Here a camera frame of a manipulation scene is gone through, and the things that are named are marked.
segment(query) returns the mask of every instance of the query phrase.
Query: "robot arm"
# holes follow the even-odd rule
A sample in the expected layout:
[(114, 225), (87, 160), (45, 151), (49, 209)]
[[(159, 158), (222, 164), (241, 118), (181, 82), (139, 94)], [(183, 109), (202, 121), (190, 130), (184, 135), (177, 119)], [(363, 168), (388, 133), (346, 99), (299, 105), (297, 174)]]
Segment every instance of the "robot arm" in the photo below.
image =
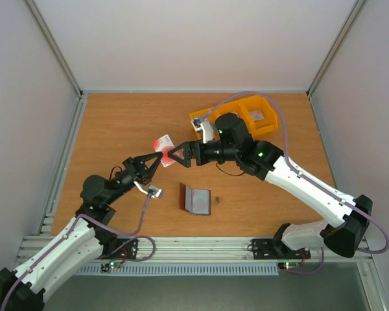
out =
[[(207, 120), (193, 122), (195, 130), (201, 132), (209, 128), (202, 125), (204, 122)], [(349, 206), (356, 206), (370, 215), (372, 202), (369, 198), (344, 194), (312, 176), (293, 160), (286, 159), (284, 152), (268, 141), (254, 141), (244, 121), (235, 114), (221, 115), (215, 126), (219, 141), (205, 142), (205, 137), (213, 135), (202, 133), (203, 141), (183, 143), (171, 150), (169, 157), (186, 167), (191, 166), (191, 159), (196, 159), (197, 165), (235, 161), (246, 174), (281, 187), (324, 218), (313, 224), (283, 224), (273, 238), (281, 253), (283, 248), (295, 251), (327, 246), (343, 257), (355, 254), (369, 222)]]
[[(123, 162), (125, 169), (112, 179), (98, 175), (88, 177), (80, 194), (83, 203), (68, 225), (38, 254), (14, 271), (6, 268), (0, 271), (0, 310), (43, 310), (50, 296), (80, 267), (101, 255), (117, 256), (115, 250), (121, 241), (116, 234), (95, 223), (107, 225), (115, 214), (109, 204), (134, 187), (150, 198), (162, 197), (161, 189), (152, 185), (145, 188), (162, 157), (161, 152), (129, 157)], [(156, 160), (147, 167), (145, 163), (151, 159)]]

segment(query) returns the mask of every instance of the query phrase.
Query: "purple cable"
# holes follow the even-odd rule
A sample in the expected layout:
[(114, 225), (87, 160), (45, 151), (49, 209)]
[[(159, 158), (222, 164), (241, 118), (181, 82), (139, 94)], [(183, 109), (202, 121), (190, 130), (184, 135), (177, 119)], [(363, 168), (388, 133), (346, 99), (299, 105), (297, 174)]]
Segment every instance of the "purple cable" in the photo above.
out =
[(321, 249), (322, 250), (322, 259), (320, 261), (320, 265), (314, 269), (314, 270), (311, 270), (311, 271), (297, 271), (297, 270), (287, 270), (287, 269), (280, 269), (282, 272), (289, 272), (289, 273), (293, 273), (293, 274), (300, 274), (300, 275), (311, 275), (311, 274), (315, 274), (317, 272), (319, 272), (323, 267), (324, 267), (324, 249)]
[[(58, 241), (56, 241), (55, 244), (53, 244), (45, 253), (42, 254), (42, 256), (40, 256), (38, 259), (36, 259), (36, 261), (33, 262), (33, 264), (29, 267), (29, 269), (33, 270), (47, 255), (49, 255), (55, 248), (57, 248), (64, 240), (67, 240), (69, 235), (73, 232), (73, 229), (75, 228), (75, 226), (77, 225), (78, 221), (81, 218), (83, 218), (83, 219), (85, 219), (85, 220), (87, 220), (87, 221), (89, 221), (89, 222), (91, 222), (91, 223), (93, 223), (93, 224), (103, 228), (104, 230), (107, 230), (107, 231), (109, 231), (111, 233), (114, 233), (116, 235), (119, 235), (119, 236), (133, 236), (133, 235), (136, 235), (140, 231), (140, 229), (141, 229), (141, 226), (142, 226), (142, 223), (143, 223), (143, 219), (144, 219), (144, 215), (145, 215), (145, 212), (147, 210), (149, 201), (150, 201), (150, 197), (147, 196), (147, 198), (145, 200), (145, 203), (144, 203), (144, 206), (143, 206), (143, 210), (141, 211), (140, 221), (138, 223), (137, 230), (135, 230), (133, 233), (127, 233), (127, 232), (122, 232), (120, 230), (112, 229), (112, 228), (108, 227), (107, 225), (104, 225), (104, 224), (96, 221), (95, 219), (92, 219), (91, 217), (89, 217), (89, 216), (87, 216), (85, 214), (79, 214), (77, 216), (77, 218), (75, 219), (75, 221), (73, 222), (72, 226), (68, 229), (68, 231), (67, 231), (67, 233), (65, 235), (66, 238), (65, 238), (65, 236), (63, 236)], [(153, 257), (154, 253), (156, 252), (156, 243), (155, 243), (153, 238), (150, 238), (149, 236), (146, 236), (146, 235), (139, 235), (139, 236), (135, 236), (135, 237), (131, 238), (130, 240), (126, 241), (121, 246), (119, 246), (117, 249), (112, 251), (111, 254), (115, 253), (116, 251), (119, 251), (121, 248), (124, 247), (124, 245), (126, 245), (127, 243), (129, 243), (129, 242), (131, 242), (133, 240), (136, 240), (138, 238), (145, 238), (145, 239), (149, 240), (152, 243), (152, 245), (153, 245), (152, 252), (151, 252), (151, 254), (149, 256), (143, 257), (142, 259), (130, 259), (128, 261), (142, 262), (142, 261), (146, 261), (146, 260), (150, 259), (151, 257)], [(12, 293), (14, 292), (16, 287), (20, 284), (20, 282), (29, 273), (30, 273), (30, 271), (26, 270), (20, 276), (20, 278), (18, 278), (16, 280), (16, 282), (12, 285), (12, 287), (10, 287), (9, 291), (6, 294), (6, 297), (3, 300), (3, 303), (1, 304), (0, 311), (6, 311), (7, 303), (8, 303), (8, 300), (10, 299), (10, 296), (12, 295)]]
[[(259, 96), (262, 96), (263, 98), (267, 99), (273, 105), (273, 107), (276, 109), (277, 114), (279, 115), (279, 118), (281, 119), (281, 124), (283, 126), (285, 162), (288, 165), (288, 167), (291, 169), (291, 171), (293, 171), (296, 174), (298, 174), (299, 170), (297, 170), (290, 162), (289, 146), (288, 146), (287, 123), (285, 122), (284, 114), (283, 114), (281, 108), (275, 102), (275, 100), (272, 99), (271, 97), (269, 97), (268, 95), (266, 95), (264, 93), (260, 93), (260, 92), (254, 92), (254, 91), (245, 91), (245, 92), (240, 92), (240, 93), (237, 93), (237, 94), (233, 94), (233, 95), (229, 96), (228, 98), (224, 99), (222, 102), (219, 102), (215, 107), (213, 107), (211, 110), (209, 110), (205, 115), (201, 116), (199, 118), (199, 120), (200, 121), (205, 120), (206, 118), (208, 118), (211, 115), (211, 113), (213, 113), (221, 105), (223, 105), (223, 104), (225, 104), (225, 103), (227, 103), (227, 102), (229, 102), (231, 100), (234, 100), (235, 98), (237, 98), (239, 96), (243, 96), (243, 95), (259, 95)], [(319, 185), (317, 182), (312, 180), (310, 177), (306, 176), (305, 174), (302, 174), (301, 177), (303, 179), (305, 179), (306, 181), (308, 181), (311, 185), (315, 186), (316, 188), (318, 188), (322, 192), (324, 192), (327, 195), (329, 195), (330, 197), (332, 197), (332, 199), (342, 203), (342, 199), (340, 197), (338, 197), (333, 192), (330, 192), (328, 189), (324, 188), (323, 186)], [(385, 239), (385, 245), (384, 245), (384, 247), (382, 249), (371, 251), (369, 249), (358, 248), (357, 250), (361, 251), (362, 253), (367, 253), (367, 254), (381, 254), (381, 253), (384, 253), (385, 251), (387, 251), (389, 249), (389, 235), (386, 232), (386, 230), (384, 229), (384, 227), (381, 224), (379, 224), (376, 219), (372, 218), (370, 215), (366, 214), (364, 211), (360, 210), (358, 207), (355, 207), (355, 206), (353, 206), (352, 204), (350, 204), (348, 202), (344, 202), (343, 204), (345, 206), (349, 207), (351, 210), (355, 211), (356, 213), (358, 213), (358, 214), (362, 215), (363, 217), (365, 217), (365, 219), (369, 220), (371, 223), (373, 223), (382, 232), (382, 234), (384, 236), (384, 239)]]

